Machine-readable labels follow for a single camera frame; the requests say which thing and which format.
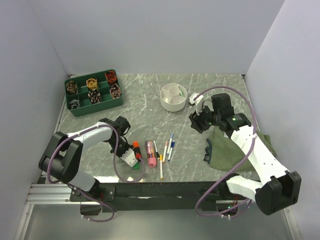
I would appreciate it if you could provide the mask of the white round divided container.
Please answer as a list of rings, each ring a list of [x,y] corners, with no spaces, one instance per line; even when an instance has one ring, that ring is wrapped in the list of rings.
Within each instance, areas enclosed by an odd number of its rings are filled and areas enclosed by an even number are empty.
[[[185,97],[180,96],[181,89]],[[187,102],[188,92],[178,83],[169,83],[160,91],[160,103],[162,107],[169,112],[181,111]]]

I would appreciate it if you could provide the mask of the black orange highlighter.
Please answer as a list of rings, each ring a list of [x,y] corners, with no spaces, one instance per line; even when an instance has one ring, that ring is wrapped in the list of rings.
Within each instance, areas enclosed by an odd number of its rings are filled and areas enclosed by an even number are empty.
[[[141,153],[140,145],[139,145],[138,141],[134,141],[132,143],[132,145],[133,145],[133,151],[135,154],[135,158],[140,162],[142,160],[142,153]]]

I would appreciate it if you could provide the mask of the black green highlighter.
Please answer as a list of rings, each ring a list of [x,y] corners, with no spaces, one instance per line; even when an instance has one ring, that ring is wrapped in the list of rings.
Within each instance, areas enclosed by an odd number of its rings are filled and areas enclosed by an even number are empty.
[[[133,167],[134,170],[137,170],[140,168],[140,164],[137,162]]]

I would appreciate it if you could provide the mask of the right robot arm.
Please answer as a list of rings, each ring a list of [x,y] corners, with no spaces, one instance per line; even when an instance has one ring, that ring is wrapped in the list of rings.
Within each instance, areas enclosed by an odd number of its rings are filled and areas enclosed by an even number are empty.
[[[233,172],[239,167],[233,167],[226,176],[220,179],[220,196],[231,199],[240,195],[254,201],[258,208],[267,216],[292,206],[298,202],[302,178],[296,172],[290,172],[268,150],[256,128],[243,113],[235,113],[227,93],[211,96],[212,107],[203,106],[203,96],[194,93],[189,103],[196,107],[189,116],[191,128],[203,133],[211,126],[217,126],[226,133],[245,154],[247,160],[254,167],[259,181],[253,181]]]

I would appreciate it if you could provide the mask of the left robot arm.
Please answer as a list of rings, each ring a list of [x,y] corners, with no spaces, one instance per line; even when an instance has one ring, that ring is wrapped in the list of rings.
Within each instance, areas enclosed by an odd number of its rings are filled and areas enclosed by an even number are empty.
[[[122,139],[130,129],[130,123],[122,116],[112,121],[103,118],[96,124],[78,132],[54,133],[38,163],[38,167],[58,181],[82,190],[88,201],[102,196],[100,182],[93,176],[79,170],[82,153],[90,147],[105,142],[111,146],[111,153],[130,167],[137,164],[134,147]]]

